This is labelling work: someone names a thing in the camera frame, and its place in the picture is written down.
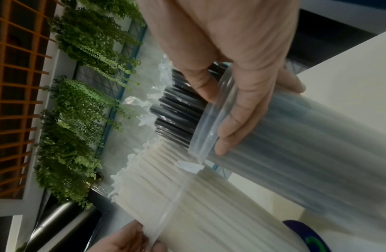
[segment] plastic wrap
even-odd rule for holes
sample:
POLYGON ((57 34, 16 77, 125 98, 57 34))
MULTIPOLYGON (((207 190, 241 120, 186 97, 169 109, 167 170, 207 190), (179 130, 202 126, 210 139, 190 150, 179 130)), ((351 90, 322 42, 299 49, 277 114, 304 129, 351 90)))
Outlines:
POLYGON ((113 176, 113 201, 174 252, 308 252, 300 237, 209 167, 177 167, 187 150, 155 139, 113 176))
POLYGON ((227 155, 217 129, 237 88, 231 68, 207 105, 189 152, 262 185, 351 232, 386 234, 386 136, 304 96, 275 89, 266 116, 227 155))

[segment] artificial plant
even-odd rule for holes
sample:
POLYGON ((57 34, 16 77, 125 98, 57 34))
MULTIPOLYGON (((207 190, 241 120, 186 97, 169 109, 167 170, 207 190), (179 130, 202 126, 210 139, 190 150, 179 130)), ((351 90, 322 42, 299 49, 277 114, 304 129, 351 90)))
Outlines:
POLYGON ((71 130, 58 124, 59 115, 44 111, 42 135, 38 144, 37 181, 60 201, 73 200, 84 208, 89 186, 101 168, 96 152, 71 130))
POLYGON ((84 6, 100 12, 113 13, 120 18, 128 17, 143 24, 142 15, 132 0, 79 0, 84 6))
POLYGON ((89 144, 101 146, 103 136, 102 122, 122 131, 121 123, 106 115, 104 109, 115 109, 125 117, 126 107, 118 100, 86 86, 83 82, 66 79, 64 76, 53 80, 53 85, 46 88, 50 98, 55 101, 52 112, 59 115, 57 124, 67 128, 89 144))
POLYGON ((114 51, 114 43, 140 44, 136 38, 123 31, 113 17, 95 10, 75 8, 74 1, 65 1, 62 16, 50 22, 59 48, 79 65, 93 68, 104 77, 123 85, 124 73, 135 73, 140 61, 114 51))

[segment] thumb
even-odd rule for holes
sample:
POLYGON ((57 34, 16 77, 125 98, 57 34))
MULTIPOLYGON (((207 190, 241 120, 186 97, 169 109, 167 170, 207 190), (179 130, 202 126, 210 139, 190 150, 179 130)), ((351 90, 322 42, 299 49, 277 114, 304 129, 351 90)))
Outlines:
POLYGON ((184 70, 179 69, 192 88, 208 102, 214 102, 218 93, 218 82, 209 73, 208 69, 184 70))
POLYGON ((276 84, 296 93, 303 93, 306 90, 306 86, 300 81, 298 76, 288 70, 285 65, 278 71, 276 84))

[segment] white wall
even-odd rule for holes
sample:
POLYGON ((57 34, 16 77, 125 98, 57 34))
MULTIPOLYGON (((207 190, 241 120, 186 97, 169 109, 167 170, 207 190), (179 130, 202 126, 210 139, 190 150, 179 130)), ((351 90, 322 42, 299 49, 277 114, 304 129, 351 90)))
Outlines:
POLYGON ((301 8, 368 32, 386 31, 386 10, 334 0, 302 0, 301 8))

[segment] orange metal grille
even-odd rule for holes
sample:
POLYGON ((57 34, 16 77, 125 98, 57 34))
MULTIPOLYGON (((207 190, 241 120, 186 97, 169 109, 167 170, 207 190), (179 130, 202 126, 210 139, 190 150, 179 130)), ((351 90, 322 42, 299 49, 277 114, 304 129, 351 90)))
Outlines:
POLYGON ((0 198, 22 198, 56 0, 0 0, 0 198))

